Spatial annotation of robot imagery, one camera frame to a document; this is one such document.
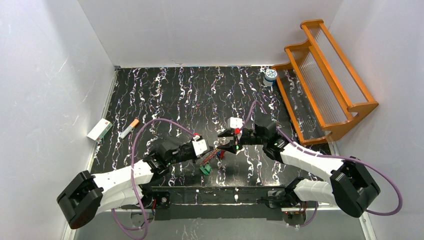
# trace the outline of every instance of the green object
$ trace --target green object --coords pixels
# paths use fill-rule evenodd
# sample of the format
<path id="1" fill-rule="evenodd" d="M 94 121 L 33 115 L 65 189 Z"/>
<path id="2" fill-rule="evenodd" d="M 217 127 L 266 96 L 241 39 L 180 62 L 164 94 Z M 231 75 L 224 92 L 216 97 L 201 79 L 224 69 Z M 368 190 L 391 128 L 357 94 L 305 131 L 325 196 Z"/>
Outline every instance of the green object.
<path id="1" fill-rule="evenodd" d="M 205 165 L 200 166 L 200 167 L 199 167 L 199 169 L 200 169 L 200 171 L 201 171 L 203 174 L 205 174 L 205 175 L 209 175 L 209 174 L 211 173 L 212 167 L 211 167 L 211 165 L 210 165 L 210 164 L 209 164 L 209 162 L 208 162 L 208 163 L 206 163 Z"/>

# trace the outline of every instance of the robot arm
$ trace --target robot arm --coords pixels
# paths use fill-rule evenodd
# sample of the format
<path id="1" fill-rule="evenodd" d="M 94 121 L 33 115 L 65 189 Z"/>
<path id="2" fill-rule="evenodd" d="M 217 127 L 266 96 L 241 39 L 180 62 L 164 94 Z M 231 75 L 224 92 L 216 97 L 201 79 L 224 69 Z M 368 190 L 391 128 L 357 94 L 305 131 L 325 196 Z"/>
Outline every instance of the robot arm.
<path id="1" fill-rule="evenodd" d="M 210 150 L 212 147 L 200 135 L 182 145 L 172 138 L 165 140 L 147 157 L 134 164 L 134 181 L 139 195 L 143 197 L 139 185 L 165 175 L 170 165 L 195 161 Z M 82 171 L 57 197 L 57 203 L 71 229 L 84 226 L 106 210 L 136 205 L 138 201 L 132 189 L 131 166 L 93 175 Z"/>
<path id="2" fill-rule="evenodd" d="M 296 178 L 284 191 L 276 191 L 271 196 L 279 206 L 323 202 L 338 205 L 348 215 L 359 218 L 380 193 L 365 166 L 338 158 L 318 157 L 320 152 L 297 143 L 290 144 L 278 134 L 275 122 L 266 116 L 255 121 L 254 129 L 241 129 L 243 120 L 235 117 L 231 117 L 227 125 L 228 129 L 218 137 L 232 139 L 218 146 L 219 149 L 238 154 L 243 145 L 263 145 L 262 149 L 270 159 L 296 166 L 323 180 Z"/>

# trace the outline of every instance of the marble tabletop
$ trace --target marble tabletop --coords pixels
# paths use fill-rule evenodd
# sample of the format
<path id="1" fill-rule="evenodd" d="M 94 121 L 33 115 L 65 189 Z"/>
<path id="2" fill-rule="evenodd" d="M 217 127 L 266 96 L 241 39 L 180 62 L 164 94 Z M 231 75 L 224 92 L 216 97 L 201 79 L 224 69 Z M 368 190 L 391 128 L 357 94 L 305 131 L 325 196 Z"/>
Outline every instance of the marble tabletop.
<path id="1" fill-rule="evenodd" d="M 132 141 L 137 131 L 153 118 L 178 122 L 201 134 L 209 145 L 217 144 L 217 132 L 226 128 L 229 117 L 245 118 L 251 103 L 262 103 L 271 118 L 286 134 L 297 135 L 278 88 L 262 84 L 267 66 L 120 68 L 108 106 L 106 119 L 113 127 L 98 144 L 92 174 L 105 173 L 131 164 Z M 126 138 L 119 134 L 134 120 L 140 123 Z M 250 120 L 247 128 L 253 127 Z M 167 136 L 187 142 L 189 136 L 169 123 L 147 127 L 137 144 L 137 160 Z M 311 147 L 329 154 L 328 144 Z M 170 166 L 170 173 L 152 186 L 286 186 L 301 176 L 316 179 L 297 167 L 266 157 L 262 146 L 248 146 L 238 155 L 226 153 L 222 161 L 210 161 L 212 172 L 204 175 L 199 163 L 191 161 Z"/>

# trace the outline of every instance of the white wall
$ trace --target white wall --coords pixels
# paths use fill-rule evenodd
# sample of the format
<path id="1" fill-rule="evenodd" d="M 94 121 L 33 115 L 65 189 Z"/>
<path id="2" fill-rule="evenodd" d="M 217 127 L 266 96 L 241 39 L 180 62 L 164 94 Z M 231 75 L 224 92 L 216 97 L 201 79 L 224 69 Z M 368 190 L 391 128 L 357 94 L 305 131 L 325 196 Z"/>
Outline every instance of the white wall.
<path id="1" fill-rule="evenodd" d="M 0 1 L 0 239 L 62 237 L 113 74 L 77 0 Z"/>
<path id="2" fill-rule="evenodd" d="M 79 0 L 114 65 L 255 65 L 286 62 L 300 23 L 330 25 L 342 0 Z"/>
<path id="3" fill-rule="evenodd" d="M 371 216 L 378 239 L 422 239 L 424 228 L 424 1 L 345 0 L 330 31 L 380 106 L 337 142 L 387 173 L 404 199 L 394 216 Z M 381 178 L 370 206 L 391 211 L 397 198 Z"/>

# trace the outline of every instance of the marker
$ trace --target marker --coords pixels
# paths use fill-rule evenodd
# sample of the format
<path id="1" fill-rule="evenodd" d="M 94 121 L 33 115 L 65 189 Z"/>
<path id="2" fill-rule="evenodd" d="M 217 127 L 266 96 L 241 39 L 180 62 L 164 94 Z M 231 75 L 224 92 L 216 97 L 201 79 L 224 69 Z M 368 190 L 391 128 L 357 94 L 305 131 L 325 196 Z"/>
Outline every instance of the marker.
<path id="1" fill-rule="evenodd" d="M 134 119 L 134 121 L 132 121 L 131 124 L 127 128 L 125 128 L 123 132 L 121 132 L 119 137 L 121 139 L 125 138 L 130 132 L 133 131 L 133 129 L 137 126 L 137 124 L 139 124 L 139 122 L 140 121 L 138 119 Z"/>

